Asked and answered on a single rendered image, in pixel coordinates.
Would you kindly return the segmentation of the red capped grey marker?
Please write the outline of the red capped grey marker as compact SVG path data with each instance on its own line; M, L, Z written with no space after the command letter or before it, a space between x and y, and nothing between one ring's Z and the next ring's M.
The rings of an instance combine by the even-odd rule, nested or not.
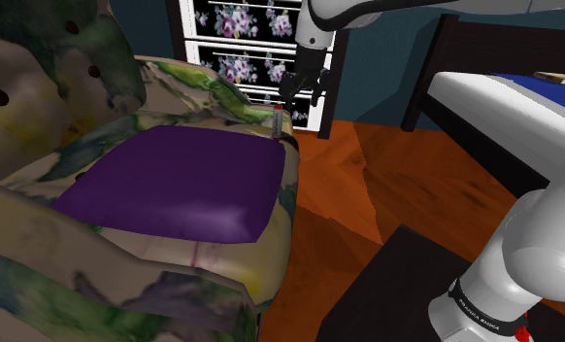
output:
M277 104L272 112L272 132L271 136L275 140L279 140L283 133L283 106Z

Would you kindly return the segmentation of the book on bed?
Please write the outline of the book on bed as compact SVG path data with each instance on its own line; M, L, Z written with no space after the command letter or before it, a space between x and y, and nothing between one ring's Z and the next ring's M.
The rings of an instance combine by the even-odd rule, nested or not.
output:
M545 80L548 82L565 85L565 74L538 71L535 72L533 76L535 78Z

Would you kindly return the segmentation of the dark framed bed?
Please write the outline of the dark framed bed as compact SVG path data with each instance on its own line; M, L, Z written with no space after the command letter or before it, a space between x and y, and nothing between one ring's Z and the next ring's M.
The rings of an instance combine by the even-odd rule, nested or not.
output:
M440 17L403 117L426 115L514 197L565 169L565 104L522 85L565 74L565 30Z

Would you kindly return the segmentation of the floral chest of drawers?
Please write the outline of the floral chest of drawers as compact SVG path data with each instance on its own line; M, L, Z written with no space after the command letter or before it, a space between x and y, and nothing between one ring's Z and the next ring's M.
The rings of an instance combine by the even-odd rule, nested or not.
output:
M282 104L301 0L165 0L174 56L214 69L257 104Z

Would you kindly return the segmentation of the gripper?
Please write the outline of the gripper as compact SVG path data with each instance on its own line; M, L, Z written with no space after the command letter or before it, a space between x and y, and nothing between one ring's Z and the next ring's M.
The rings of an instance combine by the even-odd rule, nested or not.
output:
M298 46L294 72L285 72L279 87L279 95L284 100L286 109L292 108L294 96L303 86L312 86L312 106L315 107L322 93L328 89L330 71L324 69L327 51Z

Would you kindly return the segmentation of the purple seat cushion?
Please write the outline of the purple seat cushion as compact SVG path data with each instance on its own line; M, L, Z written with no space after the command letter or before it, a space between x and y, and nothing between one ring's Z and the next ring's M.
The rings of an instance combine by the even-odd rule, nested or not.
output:
M282 183L281 142L159 125L99 158L53 203L79 222L224 244L256 241Z

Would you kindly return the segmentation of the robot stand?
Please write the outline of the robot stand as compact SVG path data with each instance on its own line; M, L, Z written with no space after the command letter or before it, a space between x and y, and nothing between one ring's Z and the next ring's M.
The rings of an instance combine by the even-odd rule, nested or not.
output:
M510 277L499 236L468 263L401 225L316 342L565 342L565 316Z

